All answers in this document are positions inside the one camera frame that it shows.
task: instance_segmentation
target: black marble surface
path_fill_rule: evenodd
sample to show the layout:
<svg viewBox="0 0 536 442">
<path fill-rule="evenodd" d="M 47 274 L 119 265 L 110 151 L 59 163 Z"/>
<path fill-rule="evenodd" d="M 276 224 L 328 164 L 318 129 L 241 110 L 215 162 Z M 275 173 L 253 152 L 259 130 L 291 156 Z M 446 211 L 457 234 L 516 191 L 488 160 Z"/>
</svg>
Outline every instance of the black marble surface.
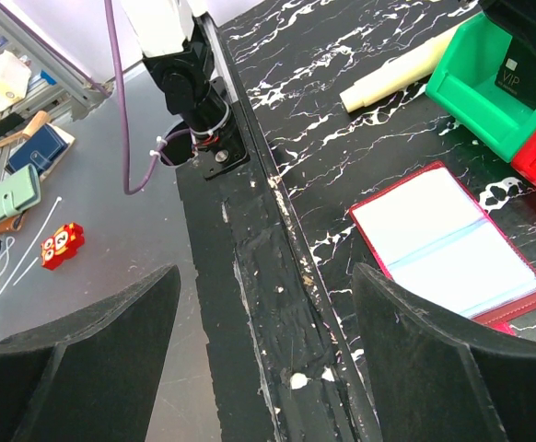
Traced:
<svg viewBox="0 0 536 442">
<path fill-rule="evenodd" d="M 425 81 L 352 115 L 339 98 L 472 12 L 456 0 L 278 0 L 222 29 L 361 369 L 351 272 L 376 262 L 353 204 L 441 160 L 536 267 L 536 189 L 429 99 Z M 536 310 L 512 326 L 536 341 Z"/>
</svg>

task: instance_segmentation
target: red notebook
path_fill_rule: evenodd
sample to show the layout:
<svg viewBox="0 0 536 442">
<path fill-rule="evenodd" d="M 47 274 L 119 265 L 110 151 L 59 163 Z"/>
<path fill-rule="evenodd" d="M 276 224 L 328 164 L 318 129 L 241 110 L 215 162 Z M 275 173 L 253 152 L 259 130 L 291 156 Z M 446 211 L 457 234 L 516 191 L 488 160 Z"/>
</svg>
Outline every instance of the red notebook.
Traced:
<svg viewBox="0 0 536 442">
<path fill-rule="evenodd" d="M 354 205 L 382 272 L 485 325 L 536 308 L 536 270 L 439 161 Z"/>
</svg>

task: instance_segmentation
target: bolt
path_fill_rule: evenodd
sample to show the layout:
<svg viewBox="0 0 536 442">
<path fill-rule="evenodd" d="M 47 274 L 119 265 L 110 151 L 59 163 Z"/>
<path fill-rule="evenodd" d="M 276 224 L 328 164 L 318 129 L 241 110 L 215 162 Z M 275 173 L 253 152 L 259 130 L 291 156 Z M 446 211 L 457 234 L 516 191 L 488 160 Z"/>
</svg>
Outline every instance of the bolt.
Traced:
<svg viewBox="0 0 536 442">
<path fill-rule="evenodd" d="M 229 153 L 227 150 L 219 150 L 215 155 L 215 161 L 217 163 L 225 163 L 229 158 Z"/>
</svg>

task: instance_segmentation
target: gray surface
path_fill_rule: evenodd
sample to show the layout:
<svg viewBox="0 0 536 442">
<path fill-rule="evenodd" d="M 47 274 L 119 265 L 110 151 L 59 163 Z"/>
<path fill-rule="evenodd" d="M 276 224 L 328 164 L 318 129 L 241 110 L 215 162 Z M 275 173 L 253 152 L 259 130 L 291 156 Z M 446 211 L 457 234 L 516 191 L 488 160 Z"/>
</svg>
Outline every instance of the gray surface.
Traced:
<svg viewBox="0 0 536 442">
<path fill-rule="evenodd" d="M 141 67 L 128 75 L 127 103 L 135 184 L 145 173 L 156 136 L 179 120 L 168 114 L 163 95 Z M 31 246 L 0 296 L 0 340 L 111 296 L 160 264 L 174 262 L 181 271 L 181 301 L 147 440 L 219 440 L 196 270 L 175 172 L 159 166 L 143 192 L 123 194 L 121 132 L 114 99 L 65 130 L 76 142 L 41 186 L 41 204 L 29 211 L 25 226 L 16 234 L 6 274 L 0 278 L 1 289 Z M 63 200 L 31 245 L 58 196 Z M 86 244 L 78 255 L 54 272 L 37 261 L 14 286 L 40 256 L 41 242 L 72 221 L 85 231 Z"/>
</svg>

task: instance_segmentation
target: white notepad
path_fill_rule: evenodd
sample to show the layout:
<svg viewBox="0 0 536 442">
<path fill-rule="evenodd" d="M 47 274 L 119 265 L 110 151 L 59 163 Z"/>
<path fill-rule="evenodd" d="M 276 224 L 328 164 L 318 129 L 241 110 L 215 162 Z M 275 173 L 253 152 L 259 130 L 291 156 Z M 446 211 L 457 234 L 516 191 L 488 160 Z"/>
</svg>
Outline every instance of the white notepad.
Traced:
<svg viewBox="0 0 536 442">
<path fill-rule="evenodd" d="M 353 218 L 393 280 L 473 318 L 536 292 L 536 274 L 445 169 L 359 205 Z"/>
</svg>

